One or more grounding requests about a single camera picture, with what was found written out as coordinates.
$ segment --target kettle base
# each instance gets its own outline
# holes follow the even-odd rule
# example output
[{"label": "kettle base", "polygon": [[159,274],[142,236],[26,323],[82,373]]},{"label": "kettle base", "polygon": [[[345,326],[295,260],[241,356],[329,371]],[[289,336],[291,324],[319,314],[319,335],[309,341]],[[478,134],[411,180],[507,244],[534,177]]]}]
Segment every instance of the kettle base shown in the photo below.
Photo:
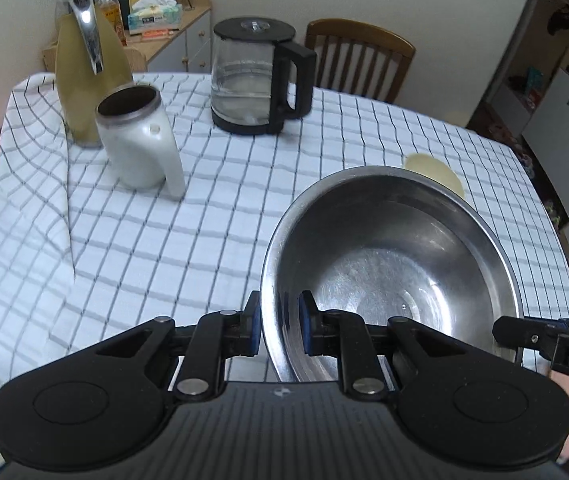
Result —
[{"label": "kettle base", "polygon": [[213,124],[218,126],[218,128],[223,129],[225,132],[230,134],[241,134],[241,135],[261,135],[261,134],[279,134],[282,128],[285,126],[285,121],[277,121],[275,123],[269,122],[267,124],[237,124],[231,123],[217,113],[211,110],[211,115],[213,118]]}]

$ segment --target silver lever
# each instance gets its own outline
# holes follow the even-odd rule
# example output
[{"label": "silver lever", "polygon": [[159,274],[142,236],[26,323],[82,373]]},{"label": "silver lever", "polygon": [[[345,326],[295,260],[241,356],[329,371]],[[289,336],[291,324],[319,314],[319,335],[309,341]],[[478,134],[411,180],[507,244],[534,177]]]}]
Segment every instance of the silver lever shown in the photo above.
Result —
[{"label": "silver lever", "polygon": [[94,74],[99,74],[104,70],[102,62],[102,48],[100,45],[100,35],[98,34],[98,24],[96,22],[96,8],[93,0],[69,0],[69,6],[73,11],[78,26],[82,33],[82,39],[87,47],[89,61]]}]

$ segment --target mug rim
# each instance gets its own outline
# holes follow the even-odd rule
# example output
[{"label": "mug rim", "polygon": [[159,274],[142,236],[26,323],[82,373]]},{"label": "mug rim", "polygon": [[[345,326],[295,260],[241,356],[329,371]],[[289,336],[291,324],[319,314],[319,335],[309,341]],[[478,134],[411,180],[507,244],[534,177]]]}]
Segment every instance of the mug rim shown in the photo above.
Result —
[{"label": "mug rim", "polygon": [[[127,89],[137,88],[141,86],[150,88],[154,92],[154,96],[152,97],[151,101],[143,105],[141,108],[138,108],[137,110],[134,110],[132,112],[119,114],[119,115],[104,115],[100,113],[100,107],[101,105],[104,104],[105,101],[107,101],[107,99],[112,98],[119,92],[123,92],[126,91]],[[158,108],[160,108],[161,104],[162,104],[162,97],[160,96],[160,91],[157,88],[155,88],[155,86],[144,82],[125,83],[123,85],[114,88],[111,92],[109,92],[109,94],[104,96],[104,98],[100,101],[98,106],[96,106],[95,110],[96,122],[100,126],[123,126],[125,124],[130,124],[135,121],[146,119],[152,113],[154,113]]]}]

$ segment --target bowl rim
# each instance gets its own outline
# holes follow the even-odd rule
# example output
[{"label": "bowl rim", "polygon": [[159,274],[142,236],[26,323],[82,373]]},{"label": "bowl rim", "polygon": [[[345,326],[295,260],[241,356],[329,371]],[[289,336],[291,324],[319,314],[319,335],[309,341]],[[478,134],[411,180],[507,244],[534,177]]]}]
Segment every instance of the bowl rim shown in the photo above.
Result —
[{"label": "bowl rim", "polygon": [[[516,275],[511,267],[511,263],[509,262],[509,258],[502,248],[498,237],[491,230],[487,222],[485,222],[479,213],[464,199],[435,180],[410,170],[404,170],[403,168],[396,168],[392,166],[359,166],[357,168],[341,170],[312,184],[293,201],[284,215],[282,215],[282,218],[280,218],[274,234],[269,241],[269,245],[266,248],[266,253],[264,254],[264,263],[260,277],[262,333],[266,350],[280,381],[295,383],[301,380],[296,374],[295,367],[289,359],[289,355],[285,348],[285,341],[282,337],[282,327],[280,327],[277,322],[278,294],[276,290],[276,276],[285,242],[311,205],[323,195],[335,187],[346,184],[347,182],[369,176],[394,176],[406,178],[421,184],[422,186],[426,186],[440,192],[456,206],[463,209],[463,211],[470,215],[485,232],[492,246],[498,253],[504,268],[507,270],[507,277],[511,286],[511,294],[513,295],[514,303],[516,304],[516,317],[523,317],[520,290],[517,284]],[[521,364],[522,358],[523,349],[518,348],[516,350],[514,363],[518,365]]]}]

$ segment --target wooden countertop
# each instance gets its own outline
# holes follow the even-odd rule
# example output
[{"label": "wooden countertop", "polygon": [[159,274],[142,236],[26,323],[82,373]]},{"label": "wooden countertop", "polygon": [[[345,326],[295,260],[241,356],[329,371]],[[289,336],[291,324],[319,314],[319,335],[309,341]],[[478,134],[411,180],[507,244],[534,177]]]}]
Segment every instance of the wooden countertop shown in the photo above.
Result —
[{"label": "wooden countertop", "polygon": [[180,24],[180,29],[174,31],[174,34],[172,36],[165,38],[164,40],[143,41],[140,34],[135,34],[135,36],[132,36],[127,31],[125,31],[124,34],[126,36],[127,46],[132,46],[141,52],[146,57],[147,61],[151,61],[151,59],[156,57],[162,51],[162,49],[171,43],[171,41],[182,34],[184,30],[189,27],[189,25],[194,23],[208,10],[211,10],[212,7],[211,0],[191,0],[191,3],[194,6],[194,10],[182,11],[182,22]]}]

